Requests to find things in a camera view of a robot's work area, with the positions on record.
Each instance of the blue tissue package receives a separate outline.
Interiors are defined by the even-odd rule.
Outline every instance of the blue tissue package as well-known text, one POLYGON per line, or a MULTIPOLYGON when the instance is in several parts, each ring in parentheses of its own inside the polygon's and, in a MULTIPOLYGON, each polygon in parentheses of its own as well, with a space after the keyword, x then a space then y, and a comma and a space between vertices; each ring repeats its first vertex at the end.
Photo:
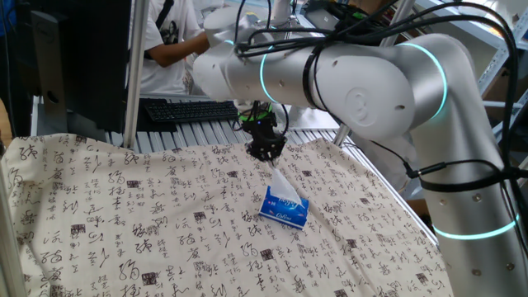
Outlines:
POLYGON ((259 215, 291 227, 302 229, 308 219, 308 201, 301 198, 302 206, 292 201, 272 196, 270 187, 267 187, 266 198, 262 202, 259 215))

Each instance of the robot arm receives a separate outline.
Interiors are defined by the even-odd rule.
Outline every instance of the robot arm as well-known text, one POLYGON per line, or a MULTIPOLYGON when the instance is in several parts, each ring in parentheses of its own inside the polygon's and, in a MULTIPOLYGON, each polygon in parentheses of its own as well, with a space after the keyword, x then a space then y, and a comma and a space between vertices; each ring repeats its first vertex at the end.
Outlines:
MULTIPOLYGON (((206 30, 208 25, 221 31, 206 20, 206 30)), ((204 92, 216 101, 328 109, 366 139, 410 131, 423 167, 481 159, 503 168, 471 59, 458 40, 426 35, 390 48, 333 45, 320 54, 317 68, 305 71, 311 52, 308 47, 239 59, 228 40, 201 55, 194 71, 204 92)), ((250 105, 239 106, 244 112, 250 105)), ((421 179, 445 185, 491 175, 493 170, 482 164, 462 163, 421 179)), ((425 183, 455 296, 528 295, 526 257, 501 186, 442 192, 425 183)))

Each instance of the keyboard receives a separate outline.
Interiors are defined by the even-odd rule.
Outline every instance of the keyboard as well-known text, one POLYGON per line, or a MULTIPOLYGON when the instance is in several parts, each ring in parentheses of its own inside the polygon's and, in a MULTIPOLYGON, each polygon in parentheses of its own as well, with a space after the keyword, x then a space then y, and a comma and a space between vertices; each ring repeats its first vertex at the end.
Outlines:
POLYGON ((235 120, 238 110, 232 101, 181 102, 145 104, 150 119, 154 122, 196 122, 204 120, 235 120))

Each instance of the metal frame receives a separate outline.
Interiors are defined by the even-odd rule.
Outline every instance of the metal frame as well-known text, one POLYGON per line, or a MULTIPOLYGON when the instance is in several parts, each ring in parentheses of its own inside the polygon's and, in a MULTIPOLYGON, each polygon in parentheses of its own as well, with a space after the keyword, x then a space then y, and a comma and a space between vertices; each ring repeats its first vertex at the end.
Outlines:
POLYGON ((134 147, 135 142, 149 4, 150 0, 135 0, 134 2, 134 24, 132 25, 132 36, 129 37, 132 41, 128 80, 129 94, 126 102, 125 133, 123 134, 123 146, 125 148, 134 147))

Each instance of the patterned fabric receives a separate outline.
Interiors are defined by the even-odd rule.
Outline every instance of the patterned fabric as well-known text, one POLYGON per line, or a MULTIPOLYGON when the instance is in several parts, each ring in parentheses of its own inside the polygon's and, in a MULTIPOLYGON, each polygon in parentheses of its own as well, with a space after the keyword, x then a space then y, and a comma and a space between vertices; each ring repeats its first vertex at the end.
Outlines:
POLYGON ((134 154, 71 134, 2 160, 30 296, 451 296, 441 255, 380 180, 319 139, 279 169, 297 230, 257 215, 271 169, 241 144, 134 154))

